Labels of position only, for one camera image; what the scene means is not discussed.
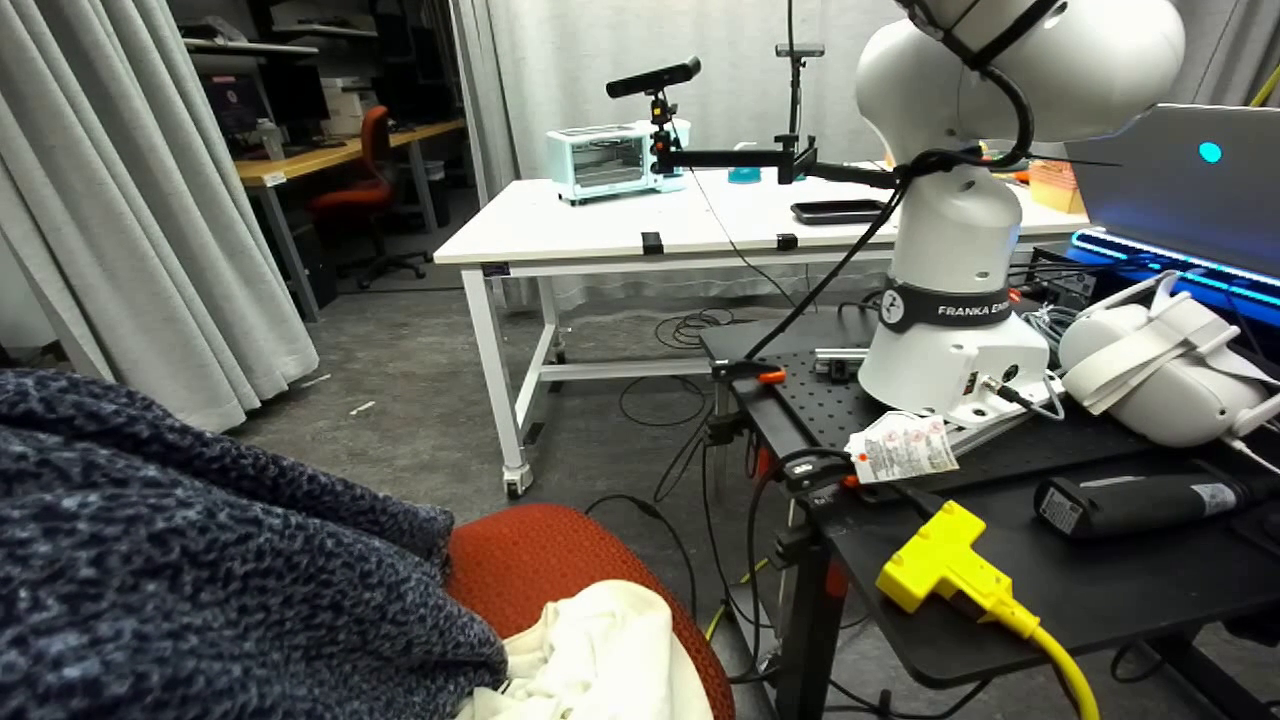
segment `white curtain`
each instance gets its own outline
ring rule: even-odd
[[[163,0],[0,5],[0,239],[80,372],[197,430],[321,366]]]

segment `black tool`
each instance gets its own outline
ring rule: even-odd
[[[603,85],[610,95],[656,95],[664,92],[668,85],[687,85],[705,66],[702,60],[687,60],[687,66],[668,66],[668,68],[656,68],[656,72],[639,72],[639,76],[626,76],[626,79],[611,79]]]
[[[814,201],[792,205],[798,224],[871,224],[886,211],[882,201]]]
[[[1243,483],[1213,473],[1154,473],[1154,478],[1094,478],[1049,480],[1036,491],[1036,514],[1069,539],[1110,539],[1202,523],[1252,499]]]

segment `black clamp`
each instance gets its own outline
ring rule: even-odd
[[[725,383],[738,383],[738,381],[769,381],[769,375],[781,375],[786,369],[781,366],[764,366],[764,360],[725,360],[716,357],[712,360],[712,375],[725,381]]]

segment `shelf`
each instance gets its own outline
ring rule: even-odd
[[[372,27],[344,27],[344,24],[276,24],[276,35],[348,35],[348,39],[375,39]]]
[[[248,39],[185,39],[197,57],[321,57],[308,44],[248,44]]]

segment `red chair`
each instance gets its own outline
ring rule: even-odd
[[[428,271],[417,260],[431,260],[428,254],[388,255],[383,219],[397,211],[397,167],[388,164],[388,157],[392,115],[383,106],[372,106],[362,126],[362,180],[314,201],[321,235],[372,235],[372,255],[354,271],[362,293],[397,268],[408,268],[417,282],[423,282]]]
[[[547,601],[576,598],[596,579],[631,579],[659,591],[672,603],[675,638],[705,682],[716,720],[738,715],[729,677],[693,613],[591,517],[561,503],[515,503],[459,523],[450,557],[450,591],[496,638],[525,633]]]

